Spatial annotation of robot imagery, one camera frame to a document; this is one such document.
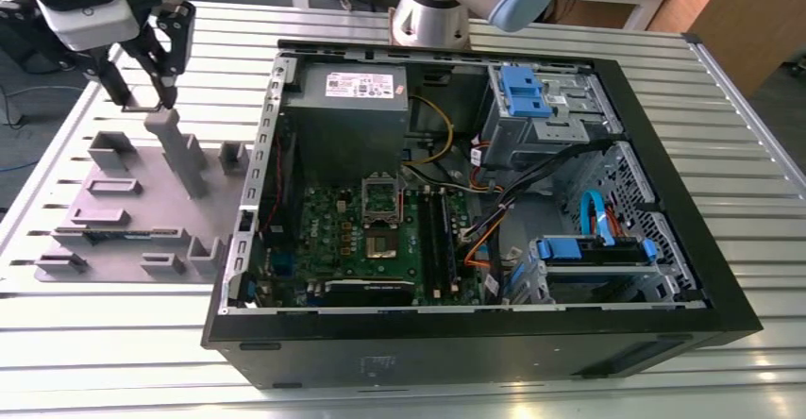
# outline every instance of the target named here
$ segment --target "wire bundle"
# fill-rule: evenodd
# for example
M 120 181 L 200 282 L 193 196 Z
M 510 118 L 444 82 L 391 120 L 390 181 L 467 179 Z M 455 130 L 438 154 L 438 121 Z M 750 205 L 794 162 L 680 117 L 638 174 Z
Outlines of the wire bundle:
M 572 145 L 563 149 L 560 152 L 558 152 L 548 159 L 546 159 L 542 163 L 535 164 L 524 170 L 524 172 L 515 179 L 515 181 L 512 181 L 512 183 L 500 192 L 491 210 L 482 217 L 480 221 L 464 231 L 464 236 L 467 236 L 475 234 L 483 228 L 486 228 L 482 237 L 476 240 L 471 250 L 464 256 L 466 265 L 484 267 L 490 266 L 490 264 L 483 261 L 472 260 L 474 255 L 479 251 L 483 242 L 496 231 L 499 225 L 502 224 L 502 221 L 504 220 L 506 212 L 515 203 L 515 200 L 518 199 L 520 194 L 528 189 L 528 187 L 542 179 L 551 176 L 563 166 L 568 159 L 584 153 L 606 150 L 614 143 L 615 140 L 612 139 L 600 139 L 584 144 Z

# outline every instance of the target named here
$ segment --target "yellow wire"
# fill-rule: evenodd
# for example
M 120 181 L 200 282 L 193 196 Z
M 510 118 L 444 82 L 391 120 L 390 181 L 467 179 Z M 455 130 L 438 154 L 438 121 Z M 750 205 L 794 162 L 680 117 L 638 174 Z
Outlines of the yellow wire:
M 426 163 L 434 161 L 435 159 L 442 158 L 442 155 L 448 153 L 448 150 L 451 149 L 451 145 L 454 145 L 454 124 L 451 123 L 451 119 L 448 118 L 448 115 L 444 113 L 444 110 L 442 110 L 439 108 L 439 106 L 436 104 L 434 104 L 434 102 L 431 100 L 427 100 L 426 98 L 423 98 L 419 95 L 411 95 L 410 98 L 419 100 L 426 105 L 428 105 L 428 107 L 436 111 L 436 114 L 439 114 L 439 117 L 442 117 L 442 120 L 444 121 L 444 124 L 448 127 L 448 140 L 444 142 L 444 147 L 442 147 L 442 150 L 439 150 L 439 153 L 436 153 L 432 157 L 423 158 L 423 159 L 415 159 L 412 161 L 403 162 L 404 166 L 416 166 L 418 164 L 426 164 Z

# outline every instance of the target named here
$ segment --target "blue plastic clip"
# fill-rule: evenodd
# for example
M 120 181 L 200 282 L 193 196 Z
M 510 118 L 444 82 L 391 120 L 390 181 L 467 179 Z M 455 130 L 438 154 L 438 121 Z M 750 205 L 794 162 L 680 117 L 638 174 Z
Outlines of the blue plastic clip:
M 508 101 L 508 115 L 514 117 L 544 117 L 554 115 L 543 101 L 543 84 L 527 67 L 504 66 L 500 71 L 500 86 Z
M 646 252 L 646 257 L 650 258 L 650 261 L 655 261 L 658 258 L 658 246 L 655 242 L 648 238 L 643 239 L 643 252 Z
M 579 242 L 575 238 L 547 238 L 554 259 L 582 259 Z
M 612 246 L 615 244 L 614 236 L 610 233 L 610 226 L 607 225 L 607 211 L 604 210 L 604 199 L 602 194 L 596 190 L 587 190 L 582 193 L 582 199 L 579 200 L 579 227 L 583 235 L 591 234 L 591 223 L 588 222 L 588 205 L 594 202 L 595 210 L 595 228 L 598 235 L 604 239 L 604 245 Z
M 548 242 L 546 240 L 540 240 L 538 242 L 538 256 L 540 257 L 540 260 L 551 258 L 551 247 L 548 246 Z

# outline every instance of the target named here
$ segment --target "gray block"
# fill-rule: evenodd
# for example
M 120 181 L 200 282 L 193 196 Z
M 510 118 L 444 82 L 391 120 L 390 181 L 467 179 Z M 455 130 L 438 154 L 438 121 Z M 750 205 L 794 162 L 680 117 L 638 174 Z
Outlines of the gray block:
M 73 224 L 125 226 L 129 217 L 124 209 L 73 209 L 69 219 Z
M 52 275 L 83 273 L 88 268 L 87 260 L 64 250 L 43 254 L 35 265 Z
M 217 162 L 225 176 L 244 175 L 249 167 L 247 144 L 243 142 L 223 142 L 217 150 Z
M 212 249 L 208 252 L 197 238 L 192 238 L 191 247 L 188 248 L 188 263 L 196 269 L 199 274 L 213 277 L 219 270 L 224 267 L 227 258 L 227 245 L 215 239 L 212 241 Z
M 160 140 L 165 150 L 165 161 L 179 181 L 193 198 L 203 197 L 208 188 L 199 172 L 203 161 L 197 158 L 204 154 L 193 137 L 185 138 L 179 132 L 179 112 L 176 109 L 163 109 L 151 112 L 145 117 L 145 129 Z
M 137 150 L 121 132 L 100 131 L 87 152 L 105 173 L 120 175 L 127 170 L 123 156 L 136 154 Z
M 145 253 L 140 266 L 145 272 L 157 277 L 183 275 L 185 273 L 185 265 L 171 253 Z
M 129 178 L 91 180 L 87 191 L 92 195 L 137 195 L 143 192 L 140 182 Z

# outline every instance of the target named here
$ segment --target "slotted aluminum surface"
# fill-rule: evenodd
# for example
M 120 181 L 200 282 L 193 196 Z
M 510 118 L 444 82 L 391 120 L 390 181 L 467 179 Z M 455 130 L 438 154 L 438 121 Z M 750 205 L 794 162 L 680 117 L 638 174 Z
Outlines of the slotted aluminum surface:
M 279 39 L 384 43 L 387 16 L 197 3 L 180 77 L 183 132 L 216 145 L 249 141 Z M 535 26 L 502 34 L 472 24 L 478 49 L 616 59 L 683 175 L 765 330 L 626 379 L 391 391 L 261 393 L 199 346 L 211 287 L 39 283 L 35 260 L 89 169 L 100 130 L 155 144 L 143 115 L 89 87 L 0 224 L 0 412 L 111 417 L 806 416 L 806 203 L 802 184 L 730 85 L 675 35 Z M 135 62 L 119 65 L 148 84 Z

